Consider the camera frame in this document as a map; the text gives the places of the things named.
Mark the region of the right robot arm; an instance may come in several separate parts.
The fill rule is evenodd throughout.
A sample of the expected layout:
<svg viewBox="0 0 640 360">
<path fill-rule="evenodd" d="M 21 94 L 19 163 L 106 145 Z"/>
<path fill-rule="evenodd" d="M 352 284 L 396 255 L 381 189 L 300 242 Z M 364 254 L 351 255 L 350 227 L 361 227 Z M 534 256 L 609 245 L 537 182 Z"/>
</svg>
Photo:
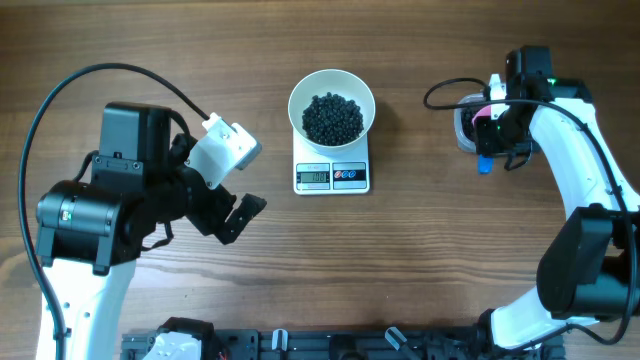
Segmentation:
<svg viewBox="0 0 640 360">
<path fill-rule="evenodd" d="M 487 334 L 497 354 L 524 352 L 579 330 L 618 343 L 639 313 L 639 195 L 625 180 L 579 79 L 558 78 L 547 47 L 511 51 L 506 73 L 483 86 L 470 120 L 476 153 L 506 157 L 508 170 L 542 152 L 566 222 L 542 256 L 533 289 L 492 310 Z"/>
</svg>

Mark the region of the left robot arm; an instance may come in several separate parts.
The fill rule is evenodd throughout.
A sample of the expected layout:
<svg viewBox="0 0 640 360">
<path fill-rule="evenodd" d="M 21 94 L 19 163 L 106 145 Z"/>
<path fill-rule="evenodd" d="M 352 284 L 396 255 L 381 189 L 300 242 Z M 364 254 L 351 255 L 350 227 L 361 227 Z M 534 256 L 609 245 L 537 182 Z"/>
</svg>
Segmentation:
<svg viewBox="0 0 640 360">
<path fill-rule="evenodd" d="M 237 197 L 222 184 L 255 159 L 260 143 L 218 115 L 200 139 L 172 133 L 183 125 L 166 107 L 109 103 L 99 148 L 77 177 L 40 199 L 36 252 L 55 303 L 42 308 L 38 358 L 112 356 L 125 294 L 158 225 L 184 218 L 230 244 L 264 209 L 262 198 Z"/>
</svg>

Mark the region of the pink scoop blue handle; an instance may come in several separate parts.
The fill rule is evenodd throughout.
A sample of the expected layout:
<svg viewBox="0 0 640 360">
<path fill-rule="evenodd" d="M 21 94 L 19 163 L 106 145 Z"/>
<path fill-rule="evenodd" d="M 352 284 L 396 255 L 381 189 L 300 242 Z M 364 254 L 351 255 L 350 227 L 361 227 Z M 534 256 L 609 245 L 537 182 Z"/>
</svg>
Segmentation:
<svg viewBox="0 0 640 360">
<path fill-rule="evenodd" d="M 493 119 L 491 106 L 481 108 L 472 118 L 474 142 L 478 155 L 477 171 L 479 175 L 488 175 L 493 170 L 495 137 L 497 123 Z"/>
</svg>

